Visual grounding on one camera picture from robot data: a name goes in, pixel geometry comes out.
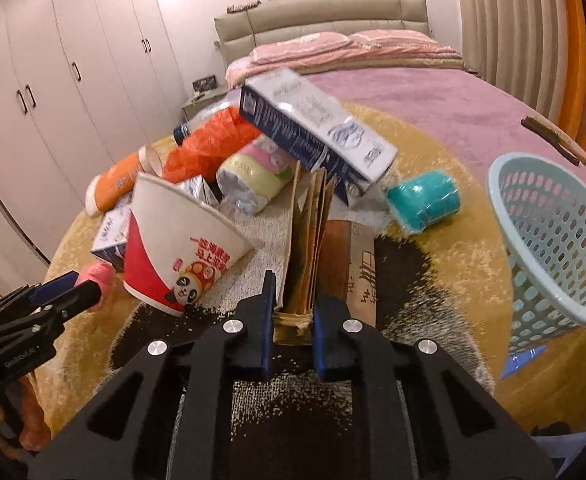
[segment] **light blue basket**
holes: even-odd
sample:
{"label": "light blue basket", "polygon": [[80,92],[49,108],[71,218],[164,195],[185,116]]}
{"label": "light blue basket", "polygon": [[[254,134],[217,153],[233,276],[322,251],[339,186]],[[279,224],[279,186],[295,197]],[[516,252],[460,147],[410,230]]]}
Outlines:
{"label": "light blue basket", "polygon": [[550,160],[508,153],[486,186],[513,278],[508,352],[586,326],[586,185]]}

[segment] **nightstand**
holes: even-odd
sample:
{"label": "nightstand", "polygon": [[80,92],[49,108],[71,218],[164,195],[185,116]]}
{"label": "nightstand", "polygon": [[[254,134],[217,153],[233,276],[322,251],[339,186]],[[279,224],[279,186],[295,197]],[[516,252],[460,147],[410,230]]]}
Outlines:
{"label": "nightstand", "polygon": [[186,120],[191,120],[195,117],[195,115],[202,110],[202,108],[206,108],[207,106],[213,104],[216,101],[219,101],[224,97],[228,92],[228,86],[218,86],[208,92],[204,92],[204,95],[199,98],[197,101],[193,101],[193,99],[185,102],[182,105],[182,111]]}

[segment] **small blue box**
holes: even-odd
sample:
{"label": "small blue box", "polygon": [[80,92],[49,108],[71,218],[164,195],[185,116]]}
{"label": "small blue box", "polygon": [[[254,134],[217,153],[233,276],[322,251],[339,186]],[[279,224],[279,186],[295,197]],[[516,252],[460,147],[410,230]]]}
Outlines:
{"label": "small blue box", "polygon": [[117,272],[124,270],[132,195],[133,193],[127,193],[118,200],[115,208],[104,213],[102,224],[91,247],[93,256],[109,262]]}

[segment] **white wardrobe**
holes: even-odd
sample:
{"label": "white wardrobe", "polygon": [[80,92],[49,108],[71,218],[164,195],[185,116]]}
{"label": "white wardrobe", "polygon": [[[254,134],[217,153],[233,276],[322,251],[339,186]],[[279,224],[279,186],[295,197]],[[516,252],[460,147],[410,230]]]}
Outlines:
{"label": "white wardrobe", "polygon": [[0,201],[51,258],[89,181],[185,100],[157,0],[0,0]]}

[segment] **black clamp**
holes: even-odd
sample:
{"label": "black clamp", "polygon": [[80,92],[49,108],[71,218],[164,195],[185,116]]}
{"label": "black clamp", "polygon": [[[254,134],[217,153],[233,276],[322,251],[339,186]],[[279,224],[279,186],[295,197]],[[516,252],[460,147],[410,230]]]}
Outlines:
{"label": "black clamp", "polygon": [[74,286],[77,277],[68,272],[0,299],[0,405],[15,436],[23,424],[6,388],[54,357],[53,342],[64,332],[64,323],[100,300],[99,285],[88,281]]}
{"label": "black clamp", "polygon": [[[233,382],[270,378],[275,306],[268,271],[261,294],[197,341],[151,341],[39,453],[29,479],[227,478]],[[322,380],[352,383],[360,478],[412,480],[413,463],[424,480],[554,478],[531,438],[435,342],[392,343],[320,295],[313,354]]]}
{"label": "black clamp", "polygon": [[420,479],[554,478],[532,439],[435,341],[393,343],[320,295],[313,357],[322,380],[351,381],[361,478],[413,478],[399,384]]}

